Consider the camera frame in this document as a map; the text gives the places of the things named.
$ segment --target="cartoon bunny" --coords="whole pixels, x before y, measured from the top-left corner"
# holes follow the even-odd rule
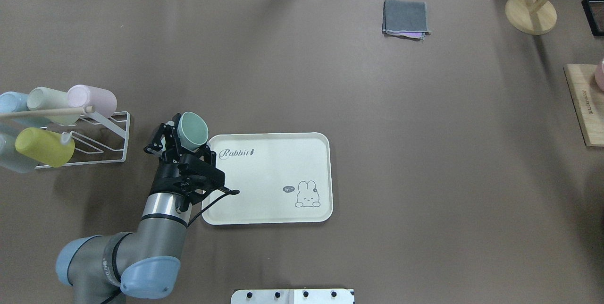
[[[289,193],[295,191],[294,186],[283,187],[283,192]],[[298,184],[298,194],[296,195],[296,207],[319,207],[319,191],[317,190],[317,184],[310,180],[300,181]]]

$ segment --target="wooden block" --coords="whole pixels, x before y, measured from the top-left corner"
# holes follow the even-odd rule
[[[583,140],[604,147],[604,92],[596,84],[595,71],[596,65],[564,66]]]

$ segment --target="pink cup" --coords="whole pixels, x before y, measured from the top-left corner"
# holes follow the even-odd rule
[[[604,59],[596,67],[596,83],[604,92]]]
[[[70,107],[94,106],[97,113],[108,118],[117,108],[115,95],[107,89],[77,84],[67,92],[67,103]]]

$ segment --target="wooden stand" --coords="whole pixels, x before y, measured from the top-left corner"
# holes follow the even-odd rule
[[[543,35],[554,28],[557,15],[549,0],[507,0],[507,20],[530,35]]]

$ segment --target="green cup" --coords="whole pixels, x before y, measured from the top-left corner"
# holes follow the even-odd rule
[[[29,127],[19,133],[15,149],[24,156],[52,167],[65,165],[74,155],[76,144],[72,138],[61,143],[61,134]]]

